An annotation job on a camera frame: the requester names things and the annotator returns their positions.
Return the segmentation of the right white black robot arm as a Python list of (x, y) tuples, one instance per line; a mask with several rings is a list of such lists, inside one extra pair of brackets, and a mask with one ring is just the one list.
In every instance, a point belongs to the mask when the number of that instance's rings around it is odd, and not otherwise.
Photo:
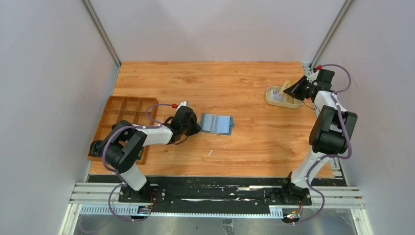
[(303, 76), (283, 90), (294, 99), (310, 99), (317, 112), (308, 141), (310, 150), (300, 166), (283, 181), (281, 195), (288, 201), (307, 197), (312, 180), (330, 159), (351, 156), (350, 139), (358, 116), (344, 108), (338, 100), (338, 92), (332, 90), (334, 75), (334, 71), (317, 66), (311, 75)]

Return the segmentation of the blue card holder wallet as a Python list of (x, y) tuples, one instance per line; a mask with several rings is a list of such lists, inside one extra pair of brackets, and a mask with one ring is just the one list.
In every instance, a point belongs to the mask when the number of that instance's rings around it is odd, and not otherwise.
[(230, 136), (234, 127), (233, 117), (202, 113), (200, 127), (202, 132)]

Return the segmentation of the gold VIP card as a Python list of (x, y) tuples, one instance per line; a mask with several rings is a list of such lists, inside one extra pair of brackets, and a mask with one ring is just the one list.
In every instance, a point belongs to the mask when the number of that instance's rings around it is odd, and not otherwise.
[(292, 95), (292, 86), (295, 85), (295, 82), (292, 80), (286, 80), (284, 84), (281, 86), (279, 90), (279, 94), (286, 94), (286, 95)]

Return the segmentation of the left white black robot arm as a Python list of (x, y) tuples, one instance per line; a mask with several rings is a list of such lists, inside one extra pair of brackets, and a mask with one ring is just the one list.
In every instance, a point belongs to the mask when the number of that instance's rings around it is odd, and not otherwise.
[(136, 164), (143, 147), (157, 144), (178, 144), (182, 136), (189, 137), (201, 131), (194, 111), (179, 105), (174, 116), (152, 126), (118, 122), (110, 134), (95, 147), (105, 167), (110, 166), (125, 186), (139, 192), (148, 186), (147, 178)]

